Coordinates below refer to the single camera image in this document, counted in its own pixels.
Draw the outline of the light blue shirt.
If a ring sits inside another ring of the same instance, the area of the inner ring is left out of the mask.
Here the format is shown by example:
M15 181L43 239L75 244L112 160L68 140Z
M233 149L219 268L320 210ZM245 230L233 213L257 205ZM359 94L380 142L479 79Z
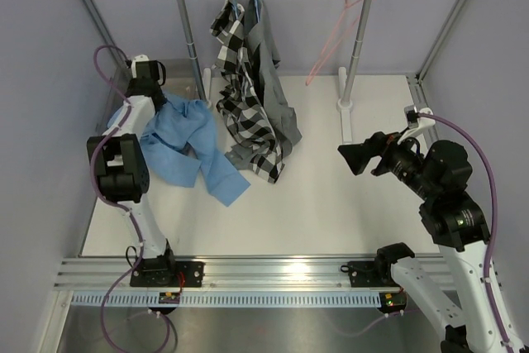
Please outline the light blue shirt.
M205 102L164 92L167 102L147 123L140 146L150 169L166 183L192 188L202 175L207 192L233 204L250 182L218 149L217 123Z

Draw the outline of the grey shirt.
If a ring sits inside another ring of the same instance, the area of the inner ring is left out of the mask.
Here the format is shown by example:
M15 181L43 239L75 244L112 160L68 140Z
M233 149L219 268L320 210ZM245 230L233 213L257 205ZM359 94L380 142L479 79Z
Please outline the grey shirt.
M260 0L260 22L255 19L254 0L241 6L245 10L243 27L255 91L282 145L284 160L302 139L297 113L288 104L277 68L280 55L270 25L265 1Z

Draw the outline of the pink wire hanger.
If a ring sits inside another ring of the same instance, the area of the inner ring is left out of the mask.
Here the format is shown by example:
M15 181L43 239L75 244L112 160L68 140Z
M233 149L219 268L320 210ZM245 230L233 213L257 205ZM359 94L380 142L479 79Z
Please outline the pink wire hanger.
M350 11L362 2L363 0L344 0L340 16L338 17L336 24L333 26L330 35L323 45L317 60L305 79L306 86L309 86L312 81L320 74L322 68L327 64L329 59L341 47L341 43L352 32L352 29L355 27L360 18L356 17L350 23L348 23L347 20L349 18Z

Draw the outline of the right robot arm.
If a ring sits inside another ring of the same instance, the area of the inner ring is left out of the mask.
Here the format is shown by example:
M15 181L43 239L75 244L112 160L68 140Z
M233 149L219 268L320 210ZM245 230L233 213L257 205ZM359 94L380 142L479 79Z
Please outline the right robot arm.
M465 148L437 141L422 155L414 143L412 137L379 131L338 151L355 175L378 157L372 175L391 173L422 200L422 225L439 248L460 302L453 304L404 243L378 249L376 279L407 293L436 330L444 352L526 352L528 345L517 335L504 303L490 301L500 291L486 256L493 238L482 209L466 192L473 169Z

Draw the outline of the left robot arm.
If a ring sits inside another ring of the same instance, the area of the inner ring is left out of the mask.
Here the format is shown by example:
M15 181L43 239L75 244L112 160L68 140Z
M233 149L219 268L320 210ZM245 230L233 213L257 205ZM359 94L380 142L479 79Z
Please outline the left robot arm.
M148 202L150 172L140 145L148 123L167 102L161 89L166 71L146 55L135 56L129 64L132 80L122 106L105 133L87 141L93 187L102 202L129 222L136 238L131 286L170 286L178 283L178 267Z

